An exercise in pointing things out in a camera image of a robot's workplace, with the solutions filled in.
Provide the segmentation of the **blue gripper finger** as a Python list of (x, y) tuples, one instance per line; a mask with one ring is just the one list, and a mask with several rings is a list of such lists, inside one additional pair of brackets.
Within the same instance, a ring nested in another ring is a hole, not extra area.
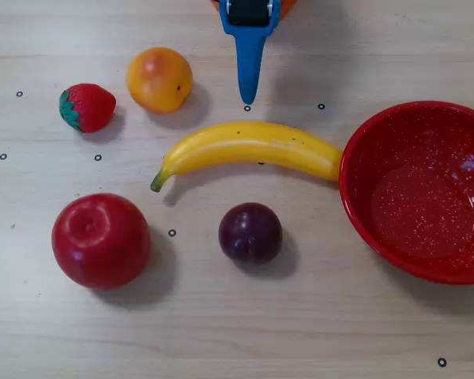
[(251, 105), (257, 94), (265, 41), (263, 37), (236, 38), (239, 92), (246, 105)]

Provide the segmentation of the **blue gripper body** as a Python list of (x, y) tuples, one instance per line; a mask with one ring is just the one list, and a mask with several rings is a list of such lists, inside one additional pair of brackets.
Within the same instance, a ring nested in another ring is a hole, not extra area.
[(219, 1), (219, 12), (227, 34), (237, 36), (250, 33), (267, 37), (280, 22), (281, 1)]

